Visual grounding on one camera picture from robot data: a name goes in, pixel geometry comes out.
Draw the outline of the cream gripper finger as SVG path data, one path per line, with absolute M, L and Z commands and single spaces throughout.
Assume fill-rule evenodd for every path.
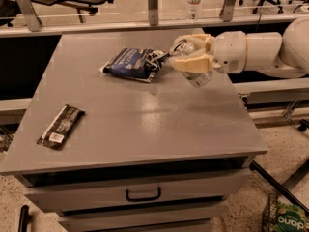
M 180 72 L 206 73 L 213 68 L 213 57 L 207 54 L 196 57 L 174 57 L 170 59 L 170 63 L 174 69 Z
M 194 44 L 197 49 L 210 49 L 211 41 L 213 40 L 213 36 L 210 34 L 192 34 L 192 35 L 182 35 L 177 37 L 174 40 L 174 43 L 179 42 L 180 40 L 187 40 Z

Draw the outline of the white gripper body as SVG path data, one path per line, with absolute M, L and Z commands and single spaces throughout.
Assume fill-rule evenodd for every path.
M 246 34 L 242 31 L 224 32 L 211 42 L 214 68 L 221 73 L 241 73 L 246 63 Z

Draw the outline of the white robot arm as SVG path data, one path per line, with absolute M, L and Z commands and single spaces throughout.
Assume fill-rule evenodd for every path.
M 254 71 L 277 78 L 309 73 L 309 18 L 298 18 L 285 31 L 226 31 L 182 35 L 170 49 L 171 66 L 184 73 L 239 74 Z

